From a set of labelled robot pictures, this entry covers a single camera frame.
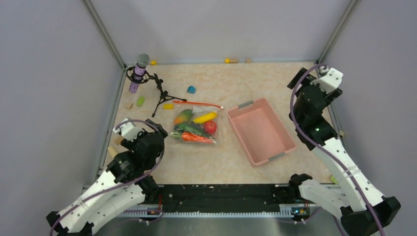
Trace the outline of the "pink plastic basket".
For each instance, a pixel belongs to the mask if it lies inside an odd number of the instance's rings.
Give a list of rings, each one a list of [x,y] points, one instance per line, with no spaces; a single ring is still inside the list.
[[[228,122],[249,164],[258,167],[297,148],[289,131],[265,98],[227,112]]]

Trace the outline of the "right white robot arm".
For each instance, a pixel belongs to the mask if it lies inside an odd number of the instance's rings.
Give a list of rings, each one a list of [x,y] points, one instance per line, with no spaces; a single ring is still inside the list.
[[[308,174],[294,174],[288,195],[295,203],[315,203],[339,220],[351,236],[384,234],[401,208],[395,197],[387,197],[363,174],[349,156],[335,129],[323,117],[323,110],[342,94],[343,74],[330,68],[320,78],[301,68],[288,83],[289,118],[300,141],[315,154],[336,179],[341,193],[318,183]]]

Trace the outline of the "toy red tomato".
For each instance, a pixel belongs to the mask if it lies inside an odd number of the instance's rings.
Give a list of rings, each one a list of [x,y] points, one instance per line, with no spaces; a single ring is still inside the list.
[[[217,131],[217,123],[213,120],[207,121],[203,125],[203,130],[209,135],[213,135]]]

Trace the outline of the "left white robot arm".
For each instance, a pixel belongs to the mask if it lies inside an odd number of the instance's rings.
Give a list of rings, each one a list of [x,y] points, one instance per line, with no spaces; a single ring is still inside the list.
[[[92,236],[130,207],[157,199],[158,185],[150,174],[162,161],[168,133],[151,119],[141,123],[152,131],[140,129],[137,122],[125,118],[114,127],[126,150],[110,147],[113,159],[95,182],[68,207],[47,215],[50,235]]]

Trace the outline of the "toy mango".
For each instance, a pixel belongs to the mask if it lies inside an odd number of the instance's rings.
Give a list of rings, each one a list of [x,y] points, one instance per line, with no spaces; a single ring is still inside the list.
[[[192,109],[184,109],[182,110],[174,119],[173,124],[180,124],[180,123],[190,123],[193,118],[193,110]]]

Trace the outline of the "toy green cucumber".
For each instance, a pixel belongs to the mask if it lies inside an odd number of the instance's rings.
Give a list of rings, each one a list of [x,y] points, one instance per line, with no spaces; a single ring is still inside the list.
[[[174,130],[178,132],[190,132],[194,135],[210,137],[211,135],[204,131],[201,127],[190,123],[182,122],[174,125]]]

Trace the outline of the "toy banana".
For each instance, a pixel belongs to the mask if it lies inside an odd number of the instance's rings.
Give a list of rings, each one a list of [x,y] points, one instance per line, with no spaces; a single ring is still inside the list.
[[[195,124],[204,124],[205,122],[211,121],[217,117],[217,112],[209,112],[202,116],[199,116],[192,120]]]

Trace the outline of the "clear orange zip bag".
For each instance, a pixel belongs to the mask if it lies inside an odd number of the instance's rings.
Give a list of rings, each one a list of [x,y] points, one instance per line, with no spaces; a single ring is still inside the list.
[[[215,119],[213,119],[213,121],[215,121],[217,123],[217,131],[216,131],[215,134],[211,135],[211,137],[216,141],[216,143],[218,143],[218,138],[220,137],[220,122],[221,122],[224,106],[217,105],[217,104],[212,104],[212,103],[204,103],[204,102],[174,101],[174,110],[177,113],[177,115],[184,109],[192,109],[193,110],[194,116],[193,116],[192,120],[199,117],[199,116],[202,116],[206,113],[209,113],[209,112],[217,112],[217,117]],[[178,131],[174,130],[173,122],[172,122],[171,132],[178,132]],[[192,121],[190,122],[190,124],[197,125],[197,126],[201,127],[202,129],[203,129],[203,125],[204,125],[204,124],[195,124]]]

